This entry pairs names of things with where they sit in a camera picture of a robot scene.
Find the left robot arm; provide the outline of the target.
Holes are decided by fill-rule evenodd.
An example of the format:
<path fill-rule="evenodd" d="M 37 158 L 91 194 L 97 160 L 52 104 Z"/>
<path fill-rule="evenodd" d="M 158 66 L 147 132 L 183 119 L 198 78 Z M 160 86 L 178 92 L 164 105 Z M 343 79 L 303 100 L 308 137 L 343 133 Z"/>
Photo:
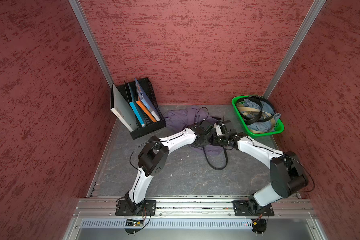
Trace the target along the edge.
<path fill-rule="evenodd" d="M 213 130 L 213 124 L 203 121 L 188 125 L 184 130 L 169 137 L 153 136 L 149 138 L 138 155 L 138 172 L 134 184 L 125 194 L 125 201 L 131 212 L 135 213 L 141 207 L 153 176 L 163 170 L 168 156 L 183 146 L 204 147 L 208 145 Z"/>

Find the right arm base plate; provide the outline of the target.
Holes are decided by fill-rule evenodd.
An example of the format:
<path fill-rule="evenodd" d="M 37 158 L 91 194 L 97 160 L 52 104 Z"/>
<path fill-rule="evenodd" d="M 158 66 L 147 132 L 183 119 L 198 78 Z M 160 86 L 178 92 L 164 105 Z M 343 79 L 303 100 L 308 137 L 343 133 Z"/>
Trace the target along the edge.
<path fill-rule="evenodd" d="M 254 201 L 232 201 L 236 217 L 274 217 L 272 205 L 258 206 Z"/>

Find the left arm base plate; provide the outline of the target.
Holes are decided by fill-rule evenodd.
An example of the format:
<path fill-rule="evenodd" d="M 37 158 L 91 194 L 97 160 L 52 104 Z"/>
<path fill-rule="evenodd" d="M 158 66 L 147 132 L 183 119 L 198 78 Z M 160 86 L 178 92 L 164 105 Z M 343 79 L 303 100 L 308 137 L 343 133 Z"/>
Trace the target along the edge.
<path fill-rule="evenodd" d="M 156 212 L 156 205 L 157 201 L 155 200 L 144 200 L 141 203 L 135 205 L 122 199 L 117 202 L 115 215 L 141 217 L 154 216 Z"/>

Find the purple trousers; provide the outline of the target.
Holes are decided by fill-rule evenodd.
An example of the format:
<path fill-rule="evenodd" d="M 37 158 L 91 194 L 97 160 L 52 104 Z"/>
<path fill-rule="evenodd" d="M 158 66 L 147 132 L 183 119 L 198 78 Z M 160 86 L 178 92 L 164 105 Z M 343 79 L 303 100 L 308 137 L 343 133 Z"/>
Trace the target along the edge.
<path fill-rule="evenodd" d="M 191 106 L 186 109 L 171 110 L 166 112 L 164 114 L 164 119 L 167 127 L 177 133 L 184 130 L 186 126 L 194 124 L 195 121 L 196 123 L 200 123 L 202 120 L 206 119 L 206 121 L 212 125 L 218 121 L 213 117 L 207 117 L 209 114 L 206 112 L 206 109 L 200 109 L 200 107 Z M 198 153 L 203 153 L 202 147 L 190 146 L 190 148 Z M 204 149 L 208 156 L 218 156 L 223 152 L 223 147 L 212 145 L 207 145 Z"/>

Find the black leather belt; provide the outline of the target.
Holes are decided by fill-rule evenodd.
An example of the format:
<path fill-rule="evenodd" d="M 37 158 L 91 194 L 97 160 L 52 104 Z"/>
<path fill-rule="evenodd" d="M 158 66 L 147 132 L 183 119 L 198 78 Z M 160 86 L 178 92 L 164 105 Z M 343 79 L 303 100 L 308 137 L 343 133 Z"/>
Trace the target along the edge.
<path fill-rule="evenodd" d="M 228 152 L 224 146 L 213 145 L 212 143 L 217 142 L 217 134 L 215 130 L 211 130 L 209 134 L 208 144 L 201 147 L 202 153 L 205 156 L 207 164 L 216 171 L 224 170 L 228 163 Z"/>

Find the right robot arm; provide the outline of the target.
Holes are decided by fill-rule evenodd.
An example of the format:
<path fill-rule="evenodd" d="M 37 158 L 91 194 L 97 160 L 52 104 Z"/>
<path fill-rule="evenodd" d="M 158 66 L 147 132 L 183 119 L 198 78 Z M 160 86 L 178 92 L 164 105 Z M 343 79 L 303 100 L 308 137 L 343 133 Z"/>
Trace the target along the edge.
<path fill-rule="evenodd" d="M 270 170 L 270 183 L 249 196 L 251 214 L 262 213 L 271 203 L 286 199 L 309 184 L 305 169 L 295 153 L 272 149 L 244 133 L 237 133 L 230 121 L 218 122 L 214 124 L 214 129 L 212 144 L 248 154 Z"/>

